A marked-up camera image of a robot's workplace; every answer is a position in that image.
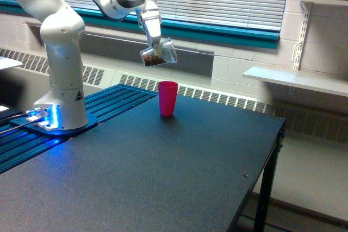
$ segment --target table leg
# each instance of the table leg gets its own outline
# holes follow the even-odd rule
[[[274,174],[276,172],[278,152],[279,150],[276,146],[263,171],[259,202],[254,223],[254,232],[263,232],[265,227],[268,203],[271,197]]]

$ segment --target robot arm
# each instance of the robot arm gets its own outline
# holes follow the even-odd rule
[[[149,47],[160,50],[161,18],[156,0],[93,0],[109,18],[120,20],[135,11],[139,27],[147,36]]]
[[[85,30],[82,18],[64,0],[17,1],[42,22],[40,34],[49,63],[49,93],[35,102],[35,107],[41,109],[28,120],[46,117],[46,121],[37,123],[46,130],[69,130],[86,125],[79,49],[79,39]]]

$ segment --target radiator vent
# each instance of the radiator vent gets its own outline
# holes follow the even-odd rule
[[[123,74],[120,84],[157,91],[158,81]],[[231,95],[225,92],[208,90],[195,86],[179,85],[178,94],[203,99],[213,103],[270,114],[287,119],[287,130],[311,136],[322,137],[342,143],[348,142],[348,119],[331,117],[314,110],[299,110],[287,106],[272,105],[256,99]]]
[[[21,53],[18,51],[12,51],[8,49],[0,49],[0,57],[11,58],[23,63],[21,68],[49,74],[48,60],[46,57],[39,55]],[[83,82],[87,84],[99,86],[105,70],[100,68],[94,68],[90,66],[83,66]]]

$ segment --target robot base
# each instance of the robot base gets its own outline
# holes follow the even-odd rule
[[[88,112],[87,119],[88,119],[88,123],[85,126],[81,128],[77,128],[77,129],[72,129],[72,130],[46,130],[44,128],[40,128],[36,124],[30,124],[30,125],[24,126],[24,128],[37,133],[49,135],[49,136],[74,137],[97,125],[97,117],[94,116],[93,114]],[[10,122],[17,126],[28,123],[28,121],[24,117],[12,120]]]

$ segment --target plastic cup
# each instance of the plastic cup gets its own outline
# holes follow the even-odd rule
[[[178,58],[174,44],[170,38],[160,43],[158,49],[147,48],[140,52],[142,64],[146,66],[177,63]]]
[[[173,116],[178,87],[178,83],[174,81],[161,81],[158,84],[159,110],[162,116]]]

